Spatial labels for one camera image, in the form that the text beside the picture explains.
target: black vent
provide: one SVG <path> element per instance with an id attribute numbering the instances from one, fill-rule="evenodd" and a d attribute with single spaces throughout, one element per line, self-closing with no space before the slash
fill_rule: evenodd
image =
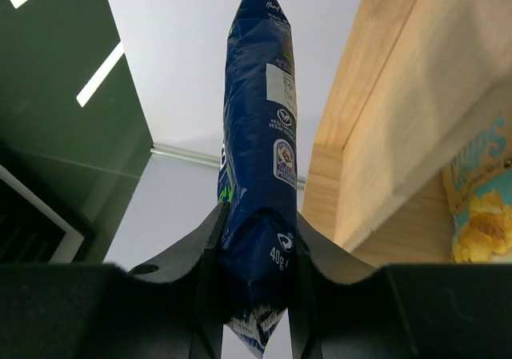
<path id="1" fill-rule="evenodd" d="M 48 262 L 64 231 L 0 181 L 0 263 Z"/>

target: gray wall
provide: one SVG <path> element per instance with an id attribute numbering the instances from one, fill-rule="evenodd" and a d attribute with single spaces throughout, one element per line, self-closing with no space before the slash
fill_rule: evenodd
<path id="1" fill-rule="evenodd" d="M 135 190 L 106 261 L 125 269 L 160 253 L 199 225 L 216 204 L 217 171 L 152 156 Z M 303 192 L 298 192 L 298 205 Z M 253 358 L 228 329 L 222 359 Z M 287 315 L 270 339 L 265 358 L 291 358 Z"/>

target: blue chip bag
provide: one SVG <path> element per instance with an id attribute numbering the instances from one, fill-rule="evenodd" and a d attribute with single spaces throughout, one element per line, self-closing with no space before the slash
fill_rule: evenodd
<path id="1" fill-rule="evenodd" d="M 242 0 L 227 42 L 218 200 L 228 326 L 262 357 L 286 308 L 297 229 L 291 29 L 277 0 Z"/>

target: printed logo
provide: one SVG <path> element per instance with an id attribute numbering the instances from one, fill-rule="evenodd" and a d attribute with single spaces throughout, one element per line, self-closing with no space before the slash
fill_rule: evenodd
<path id="1" fill-rule="evenodd" d="M 274 143 L 274 176 L 296 188 L 294 149 L 284 139 L 278 139 Z"/>
<path id="2" fill-rule="evenodd" d="M 268 2 L 266 3 L 265 7 L 266 7 L 267 9 L 274 9 L 274 10 L 276 10 L 277 12 L 279 12 L 279 11 L 280 11 L 280 9 L 281 9 L 281 7 L 280 7 L 279 5 L 277 5 L 277 6 L 276 6 L 276 5 L 275 5 L 275 4 L 273 4 L 271 1 L 268 1 Z"/>
<path id="3" fill-rule="evenodd" d="M 285 125 L 287 127 L 291 126 L 291 116 L 288 114 L 288 112 L 285 109 L 278 110 L 278 118 L 283 125 Z"/>
<path id="4" fill-rule="evenodd" d="M 278 240 L 282 249 L 284 249 L 287 253 L 291 253 L 291 250 L 294 249 L 294 243 L 292 240 L 282 233 L 278 233 Z"/>
<path id="5" fill-rule="evenodd" d="M 222 148 L 221 148 L 221 168 L 220 168 L 220 170 L 222 170 L 225 165 L 226 165 L 226 147 L 224 146 L 224 143 L 222 143 Z"/>

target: white ceiling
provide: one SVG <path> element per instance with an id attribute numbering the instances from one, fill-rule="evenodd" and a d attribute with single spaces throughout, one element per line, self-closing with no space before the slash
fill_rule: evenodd
<path id="1" fill-rule="evenodd" d="M 109 0 L 154 142 L 219 155 L 226 37 L 240 0 Z M 279 0 L 292 25 L 298 173 L 360 0 Z"/>

